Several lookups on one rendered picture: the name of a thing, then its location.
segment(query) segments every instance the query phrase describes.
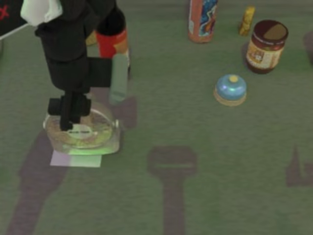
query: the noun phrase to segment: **soda can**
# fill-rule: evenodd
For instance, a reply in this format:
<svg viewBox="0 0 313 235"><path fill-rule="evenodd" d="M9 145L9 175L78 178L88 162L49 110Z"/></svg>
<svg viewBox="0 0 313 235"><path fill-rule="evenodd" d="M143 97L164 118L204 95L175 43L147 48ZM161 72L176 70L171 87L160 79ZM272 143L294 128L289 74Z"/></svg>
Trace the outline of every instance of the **soda can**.
<svg viewBox="0 0 313 235"><path fill-rule="evenodd" d="M212 40L218 0L190 0L188 36L195 43Z"/></svg>

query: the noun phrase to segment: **yellow knob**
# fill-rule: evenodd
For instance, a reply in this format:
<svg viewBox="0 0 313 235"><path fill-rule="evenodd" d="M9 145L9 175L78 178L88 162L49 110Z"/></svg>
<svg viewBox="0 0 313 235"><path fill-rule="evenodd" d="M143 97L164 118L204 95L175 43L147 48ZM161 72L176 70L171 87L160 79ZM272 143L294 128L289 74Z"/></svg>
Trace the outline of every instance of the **yellow knob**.
<svg viewBox="0 0 313 235"><path fill-rule="evenodd" d="M230 80L231 82L238 82L238 76L236 76L236 75L231 75L231 76L229 77L229 80Z"/></svg>

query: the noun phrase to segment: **brown jar lid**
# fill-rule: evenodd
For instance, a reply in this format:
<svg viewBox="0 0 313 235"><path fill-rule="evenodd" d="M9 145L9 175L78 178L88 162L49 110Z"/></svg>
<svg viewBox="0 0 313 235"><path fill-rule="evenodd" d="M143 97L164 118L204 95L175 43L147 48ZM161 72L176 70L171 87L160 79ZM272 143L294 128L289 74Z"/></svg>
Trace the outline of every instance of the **brown jar lid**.
<svg viewBox="0 0 313 235"><path fill-rule="evenodd" d="M255 35L266 42L280 43L288 37L288 29L282 23L273 20L258 22L254 31Z"/></svg>

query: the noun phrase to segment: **red x mark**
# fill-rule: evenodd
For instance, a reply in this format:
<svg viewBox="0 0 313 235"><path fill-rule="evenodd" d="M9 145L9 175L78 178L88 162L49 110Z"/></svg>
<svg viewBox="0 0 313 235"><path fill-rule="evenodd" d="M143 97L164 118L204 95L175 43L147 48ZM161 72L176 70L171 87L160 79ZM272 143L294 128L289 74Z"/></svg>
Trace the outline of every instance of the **red x mark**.
<svg viewBox="0 0 313 235"><path fill-rule="evenodd" d="M3 20L5 17L9 17L9 14L7 13L8 6L5 5L3 8L0 8L0 21Z"/></svg>

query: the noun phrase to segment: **green table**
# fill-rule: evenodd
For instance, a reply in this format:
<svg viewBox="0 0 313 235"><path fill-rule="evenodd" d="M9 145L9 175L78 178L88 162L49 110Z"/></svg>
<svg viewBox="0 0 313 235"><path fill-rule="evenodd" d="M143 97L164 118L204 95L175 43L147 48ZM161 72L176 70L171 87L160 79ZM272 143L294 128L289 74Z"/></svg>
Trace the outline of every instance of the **green table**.
<svg viewBox="0 0 313 235"><path fill-rule="evenodd" d="M48 99L60 93L33 29L8 38L0 62L0 234L311 235L313 69L304 41L310 44L313 3L254 2L254 23L270 18L290 30L268 75L243 64L249 38L237 25L253 2L221 1L214 40L197 45L187 38L187 1L120 1L137 126L97 169L49 167L42 121ZM241 106L213 97L226 73L247 82ZM196 168L187 172L188 161Z"/></svg>

